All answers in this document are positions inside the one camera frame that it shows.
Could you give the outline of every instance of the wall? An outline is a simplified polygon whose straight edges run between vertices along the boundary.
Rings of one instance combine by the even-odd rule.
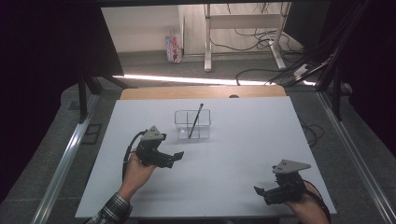
[[[180,34],[180,6],[104,7],[103,15],[117,52],[166,50],[171,28]]]

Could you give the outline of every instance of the human hand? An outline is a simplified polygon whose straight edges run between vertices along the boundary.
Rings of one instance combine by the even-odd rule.
[[[306,188],[319,196],[317,190],[311,184],[304,182]],[[318,202],[311,196],[304,194],[299,202],[285,202],[293,213],[304,224],[328,224],[329,220]]]
[[[118,192],[121,198],[130,201],[137,190],[146,184],[155,168],[156,166],[154,165],[144,166],[137,158],[135,150],[133,150],[128,160],[124,180]]]

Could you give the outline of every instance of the black curtain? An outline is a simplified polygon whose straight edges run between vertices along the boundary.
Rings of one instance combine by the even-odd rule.
[[[99,7],[20,0],[2,1],[0,8],[3,201],[78,74],[123,73]]]
[[[343,6],[332,1],[324,34],[345,15]],[[371,0],[336,66],[352,87],[349,102],[396,156],[395,11],[390,0]]]

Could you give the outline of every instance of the plaid sleeve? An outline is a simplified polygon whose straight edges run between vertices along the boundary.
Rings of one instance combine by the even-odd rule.
[[[95,216],[87,220],[87,224],[123,223],[131,214],[132,206],[115,193]]]

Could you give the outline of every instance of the wooden edge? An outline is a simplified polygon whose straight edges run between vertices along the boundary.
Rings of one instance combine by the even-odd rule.
[[[149,87],[126,89],[121,100],[165,100],[286,96],[281,86],[189,86],[189,87]]]

